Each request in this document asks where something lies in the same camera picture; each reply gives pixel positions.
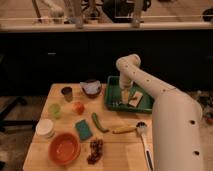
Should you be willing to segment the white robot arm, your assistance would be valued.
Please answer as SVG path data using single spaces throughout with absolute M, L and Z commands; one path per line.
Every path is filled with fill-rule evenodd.
M 154 171 L 205 171 L 200 141 L 201 105 L 185 92 L 140 69 L 137 54 L 120 57 L 119 86 L 136 83 L 154 99 L 152 107 Z

